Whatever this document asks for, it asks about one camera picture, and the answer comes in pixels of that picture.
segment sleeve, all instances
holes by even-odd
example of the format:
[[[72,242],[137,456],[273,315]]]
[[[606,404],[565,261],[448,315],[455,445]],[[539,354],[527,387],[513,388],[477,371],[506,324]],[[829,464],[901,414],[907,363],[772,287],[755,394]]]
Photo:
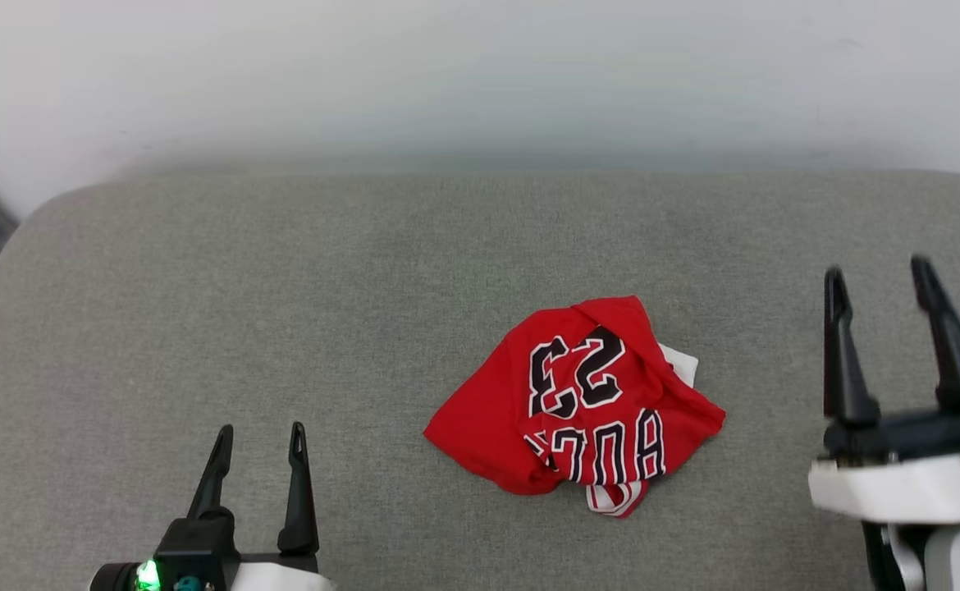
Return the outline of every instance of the sleeve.
[[[503,341],[430,420],[424,435],[466,470],[514,494],[548,493],[560,482],[516,428],[517,396]]]

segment white wall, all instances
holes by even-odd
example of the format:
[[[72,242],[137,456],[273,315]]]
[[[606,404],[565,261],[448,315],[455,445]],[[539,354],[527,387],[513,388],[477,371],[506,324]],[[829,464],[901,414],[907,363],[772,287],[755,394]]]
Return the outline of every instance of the white wall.
[[[0,0],[0,195],[155,172],[960,172],[960,0]]]

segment green light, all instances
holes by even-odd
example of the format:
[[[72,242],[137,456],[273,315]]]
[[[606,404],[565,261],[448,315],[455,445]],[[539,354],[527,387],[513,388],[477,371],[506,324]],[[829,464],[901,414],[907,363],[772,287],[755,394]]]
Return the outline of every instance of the green light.
[[[138,587],[136,588],[139,591],[160,591],[155,561],[141,562],[141,566],[138,567]]]

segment gray table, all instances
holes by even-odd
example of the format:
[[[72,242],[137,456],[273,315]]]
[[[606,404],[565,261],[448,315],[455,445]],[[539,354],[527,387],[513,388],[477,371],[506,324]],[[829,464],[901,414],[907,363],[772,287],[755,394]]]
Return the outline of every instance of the gray table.
[[[344,589],[855,589],[862,536],[811,509],[821,279],[839,263],[871,388],[933,403],[907,260],[960,310],[960,176],[194,179],[80,190],[0,257],[0,583],[73,589],[146,557],[217,428],[240,550],[275,547],[306,424]],[[723,433],[627,520],[514,497],[421,437],[533,310],[640,296],[701,360]]]

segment red fabric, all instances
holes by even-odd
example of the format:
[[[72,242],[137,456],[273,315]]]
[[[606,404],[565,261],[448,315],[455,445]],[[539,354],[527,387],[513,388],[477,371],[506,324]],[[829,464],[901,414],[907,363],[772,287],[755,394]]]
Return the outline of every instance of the red fabric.
[[[451,394],[424,434],[510,493],[548,493],[573,479],[604,485],[612,501],[624,494],[638,501],[646,482],[638,494],[609,485],[670,474],[724,418],[676,377],[644,306],[628,296],[530,315]]]

